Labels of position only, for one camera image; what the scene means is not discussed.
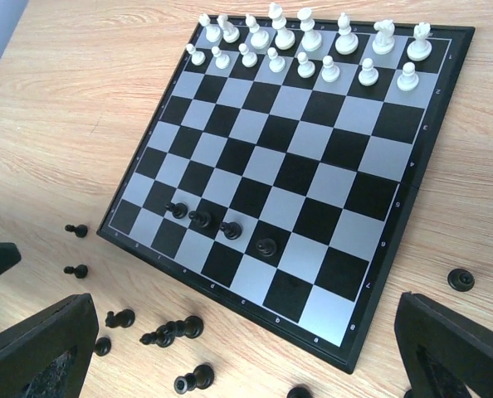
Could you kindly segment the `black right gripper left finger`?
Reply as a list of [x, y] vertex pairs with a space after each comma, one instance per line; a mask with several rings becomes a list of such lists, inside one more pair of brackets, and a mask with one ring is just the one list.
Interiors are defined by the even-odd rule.
[[73, 294], [0, 332], [0, 397], [78, 397], [99, 324], [90, 294]]

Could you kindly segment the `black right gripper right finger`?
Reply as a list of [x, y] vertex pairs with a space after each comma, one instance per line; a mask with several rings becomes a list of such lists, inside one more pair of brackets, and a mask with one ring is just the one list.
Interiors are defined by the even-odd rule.
[[406, 397], [493, 397], [493, 332], [423, 294], [401, 295], [395, 336]]

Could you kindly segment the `black pawn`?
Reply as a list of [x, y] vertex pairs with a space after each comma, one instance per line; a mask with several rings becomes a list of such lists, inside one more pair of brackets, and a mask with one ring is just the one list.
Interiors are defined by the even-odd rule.
[[474, 287], [475, 277], [466, 269], [456, 268], [448, 274], [447, 282], [456, 291], [467, 292]]
[[65, 225], [65, 231], [73, 233], [78, 238], [84, 238], [88, 234], [88, 227], [84, 224], [79, 224], [77, 226], [67, 224]]
[[235, 240], [242, 234], [242, 227], [235, 221], [225, 222], [223, 221], [219, 230], [224, 234], [225, 238], [228, 240]]
[[182, 202], [168, 202], [165, 205], [165, 209], [166, 211], [169, 211], [175, 219], [182, 219], [188, 214], [188, 208]]
[[190, 211], [188, 217], [199, 228], [207, 229], [212, 225], [212, 215], [207, 211]]
[[277, 244], [271, 238], [263, 238], [256, 242], [256, 249], [260, 255], [271, 257], [277, 252]]

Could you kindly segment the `black chess piece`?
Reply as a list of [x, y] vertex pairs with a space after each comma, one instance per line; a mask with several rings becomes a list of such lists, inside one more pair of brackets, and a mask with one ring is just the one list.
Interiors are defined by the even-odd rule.
[[213, 381], [214, 370], [212, 367], [208, 364], [201, 364], [193, 372], [178, 376], [173, 383], [173, 388], [176, 393], [182, 395], [195, 389], [207, 389]]
[[294, 386], [288, 391], [286, 398], [312, 398], [312, 395], [305, 386]]
[[86, 265], [66, 266], [63, 272], [65, 274], [72, 274], [77, 279], [83, 279], [88, 275], [88, 267]]
[[94, 353], [103, 357], [110, 353], [111, 350], [111, 340], [108, 337], [100, 337], [96, 340], [94, 345]]
[[135, 312], [126, 308], [118, 313], [109, 311], [106, 314], [105, 326], [107, 328], [129, 328], [134, 324]]
[[145, 333], [139, 341], [144, 345], [155, 344], [158, 347], [166, 348], [173, 344], [175, 336], [165, 332], [163, 328], [158, 328], [154, 332]]
[[164, 332], [170, 336], [194, 339], [203, 333], [204, 323], [200, 317], [191, 315], [184, 320], [169, 321], [164, 327]]

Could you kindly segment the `black and silver chessboard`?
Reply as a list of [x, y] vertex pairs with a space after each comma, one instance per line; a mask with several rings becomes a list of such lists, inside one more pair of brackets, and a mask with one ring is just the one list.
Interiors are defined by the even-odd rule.
[[[338, 26], [319, 20], [322, 44], [297, 73], [296, 42], [273, 73], [266, 51], [252, 68], [237, 43], [219, 70], [202, 26], [183, 54], [128, 166], [98, 233], [182, 283], [316, 357], [352, 372], [401, 242], [434, 143], [461, 72], [473, 27], [434, 25], [432, 52], [416, 64], [419, 83], [397, 86], [413, 27], [395, 27], [393, 49], [373, 51], [371, 22], [353, 22], [359, 39], [335, 50]], [[323, 58], [340, 69], [321, 77]], [[378, 81], [359, 83], [365, 58]], [[207, 211], [199, 228], [165, 205]], [[220, 224], [242, 234], [228, 240]], [[259, 239], [277, 252], [264, 257]]]

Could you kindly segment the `white pawn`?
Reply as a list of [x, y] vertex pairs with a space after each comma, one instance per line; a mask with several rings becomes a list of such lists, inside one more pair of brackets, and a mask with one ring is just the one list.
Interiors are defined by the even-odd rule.
[[230, 57], [224, 53], [218, 46], [212, 47], [212, 55], [215, 59], [215, 65], [219, 70], [225, 70], [230, 65]]
[[378, 71], [374, 66], [372, 58], [365, 58], [358, 75], [359, 83], [363, 86], [374, 85], [378, 81]]
[[286, 60], [279, 55], [276, 48], [270, 47], [267, 50], [267, 56], [269, 58], [269, 68], [273, 73], [279, 73], [284, 70]]
[[246, 43], [240, 44], [238, 50], [242, 56], [242, 64], [246, 68], [252, 68], [256, 65], [258, 61], [257, 54], [255, 52], [252, 52]]
[[340, 75], [339, 67], [334, 63], [332, 56], [325, 56], [322, 60], [323, 68], [321, 71], [321, 77], [325, 82], [335, 82]]
[[193, 65], [200, 66], [206, 60], [205, 54], [198, 50], [193, 44], [188, 43], [185, 46], [186, 52], [190, 55], [190, 59]]
[[408, 92], [414, 90], [419, 83], [416, 73], [416, 66], [413, 62], [406, 62], [403, 65], [402, 73], [397, 79], [397, 86], [401, 91]]
[[307, 54], [302, 51], [297, 55], [297, 73], [303, 79], [310, 78], [315, 73], [315, 64], [309, 59]]

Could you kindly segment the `white rook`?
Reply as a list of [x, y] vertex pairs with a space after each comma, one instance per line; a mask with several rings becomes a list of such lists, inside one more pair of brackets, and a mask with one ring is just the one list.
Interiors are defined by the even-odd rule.
[[414, 41], [407, 48], [407, 55], [411, 61], [424, 61], [432, 52], [432, 44], [427, 39], [431, 32], [428, 22], [419, 22], [413, 29]]
[[216, 43], [222, 39], [222, 30], [219, 26], [213, 25], [211, 18], [203, 13], [198, 18], [199, 24], [204, 28], [206, 40]]

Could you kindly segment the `white knight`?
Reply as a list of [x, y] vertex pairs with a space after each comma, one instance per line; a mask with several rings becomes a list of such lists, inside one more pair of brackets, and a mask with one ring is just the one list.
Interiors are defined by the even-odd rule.
[[217, 23], [222, 29], [222, 36], [226, 43], [233, 43], [239, 39], [239, 29], [228, 20], [227, 14], [219, 15], [217, 17]]
[[393, 20], [384, 19], [382, 21], [375, 22], [373, 29], [377, 32], [372, 43], [373, 51], [378, 55], [388, 54], [393, 49], [395, 44], [395, 39], [393, 38], [395, 25]]

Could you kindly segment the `white bishop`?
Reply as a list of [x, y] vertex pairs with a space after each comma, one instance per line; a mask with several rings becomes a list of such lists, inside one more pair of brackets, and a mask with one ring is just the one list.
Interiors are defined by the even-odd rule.
[[349, 55], [356, 51], [359, 45], [358, 37], [353, 33], [349, 16], [342, 12], [338, 18], [338, 38], [335, 41], [335, 50], [340, 55]]
[[270, 44], [269, 33], [261, 29], [254, 16], [246, 15], [246, 25], [251, 33], [251, 45], [254, 49], [261, 50]]

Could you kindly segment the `white king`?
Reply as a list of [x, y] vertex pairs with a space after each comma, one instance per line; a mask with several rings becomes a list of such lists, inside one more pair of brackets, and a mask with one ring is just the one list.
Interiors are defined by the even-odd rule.
[[322, 44], [322, 36], [315, 30], [315, 20], [309, 7], [301, 8], [297, 12], [300, 20], [300, 29], [304, 32], [301, 45], [305, 51], [316, 51]]

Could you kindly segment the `white queen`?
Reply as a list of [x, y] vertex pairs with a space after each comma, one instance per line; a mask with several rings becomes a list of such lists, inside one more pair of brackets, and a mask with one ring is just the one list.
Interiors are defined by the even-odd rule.
[[275, 44], [280, 50], [289, 50], [295, 44], [295, 33], [286, 27], [287, 20], [283, 15], [283, 8], [276, 2], [269, 5], [268, 17], [276, 30]]

